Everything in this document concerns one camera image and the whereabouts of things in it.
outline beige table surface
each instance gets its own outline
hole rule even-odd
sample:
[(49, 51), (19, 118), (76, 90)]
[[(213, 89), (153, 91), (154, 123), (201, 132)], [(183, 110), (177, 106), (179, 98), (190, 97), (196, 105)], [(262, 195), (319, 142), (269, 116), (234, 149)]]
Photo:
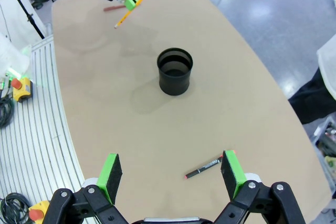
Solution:
[[(116, 204), (129, 222), (214, 220), (229, 200), (220, 166), (184, 174), (235, 149), (244, 171), (264, 184), (288, 182), (312, 220), (331, 198), (319, 161), (282, 91), (219, 10), (209, 0), (145, 0), (113, 29), (127, 10), (103, 8), (118, 4), (53, 6), (61, 94), (85, 178), (119, 153)], [(158, 84), (156, 58), (170, 47), (194, 59), (190, 87), (178, 97)]]

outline red button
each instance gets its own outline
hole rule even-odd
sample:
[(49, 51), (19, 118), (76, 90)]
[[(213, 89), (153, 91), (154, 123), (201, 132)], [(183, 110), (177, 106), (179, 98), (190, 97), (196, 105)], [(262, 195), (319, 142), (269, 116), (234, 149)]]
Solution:
[(29, 211), (29, 217), (32, 221), (43, 219), (44, 213), (41, 210), (32, 209)]
[(12, 87), (15, 88), (15, 89), (20, 89), (20, 88), (22, 87), (22, 83), (21, 83), (18, 79), (16, 79), (16, 78), (14, 78), (14, 79), (12, 80), (11, 85), (12, 85)]

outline yellow pencil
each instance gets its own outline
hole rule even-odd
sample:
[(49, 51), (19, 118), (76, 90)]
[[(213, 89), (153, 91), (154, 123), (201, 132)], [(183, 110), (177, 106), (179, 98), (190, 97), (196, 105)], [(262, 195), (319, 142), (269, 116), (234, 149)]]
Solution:
[[(137, 2), (136, 2), (136, 7), (137, 6), (139, 6), (140, 4), (141, 4), (141, 2), (142, 2), (143, 0), (138, 0)], [(118, 26), (120, 26), (121, 25), (121, 23), (123, 23), (124, 22), (124, 20), (131, 14), (131, 12), (133, 11), (133, 10), (129, 10), (126, 14), (125, 14), (125, 16), (123, 16), (122, 17), (122, 19), (114, 26), (114, 28), (117, 28)]]

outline blue-gray floor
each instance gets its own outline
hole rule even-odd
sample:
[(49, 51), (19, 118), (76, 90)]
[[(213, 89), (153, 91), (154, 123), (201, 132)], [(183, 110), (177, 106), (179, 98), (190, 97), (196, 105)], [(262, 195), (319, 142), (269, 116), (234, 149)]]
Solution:
[[(210, 1), (249, 43), (288, 98), (311, 79), (318, 68), (316, 51), (336, 34), (333, 0)], [(309, 136), (321, 121), (305, 125)], [(314, 224), (332, 219), (329, 211)]]

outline person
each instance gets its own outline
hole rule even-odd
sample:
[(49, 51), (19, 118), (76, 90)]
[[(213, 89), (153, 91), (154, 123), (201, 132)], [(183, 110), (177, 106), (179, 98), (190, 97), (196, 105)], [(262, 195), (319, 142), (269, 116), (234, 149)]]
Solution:
[(302, 124), (336, 112), (336, 35), (317, 55), (319, 68), (313, 78), (288, 100)]

